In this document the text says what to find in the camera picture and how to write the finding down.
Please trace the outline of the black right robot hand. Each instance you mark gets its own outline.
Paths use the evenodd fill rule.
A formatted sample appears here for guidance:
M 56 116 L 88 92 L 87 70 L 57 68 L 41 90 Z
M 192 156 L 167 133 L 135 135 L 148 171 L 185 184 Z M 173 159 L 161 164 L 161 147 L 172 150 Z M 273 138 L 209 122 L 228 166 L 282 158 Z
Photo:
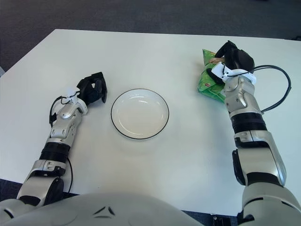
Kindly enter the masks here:
M 246 77 L 252 84 L 256 83 L 252 75 L 254 71 L 254 60 L 248 53 L 238 47 L 231 41 L 227 41 L 209 60 L 213 67 L 205 69 L 207 75 L 215 82 L 222 85 L 236 76 Z

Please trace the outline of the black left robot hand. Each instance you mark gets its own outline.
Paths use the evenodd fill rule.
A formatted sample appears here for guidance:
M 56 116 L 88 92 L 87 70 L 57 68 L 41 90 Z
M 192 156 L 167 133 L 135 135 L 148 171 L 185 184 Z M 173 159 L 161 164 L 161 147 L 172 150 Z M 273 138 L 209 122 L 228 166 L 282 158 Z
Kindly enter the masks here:
M 91 76 L 81 79 L 77 84 L 77 88 L 79 89 L 77 97 L 83 100 L 86 106 L 99 99 L 101 99 L 103 103 L 106 102 L 107 87 L 102 72 L 94 73 Z

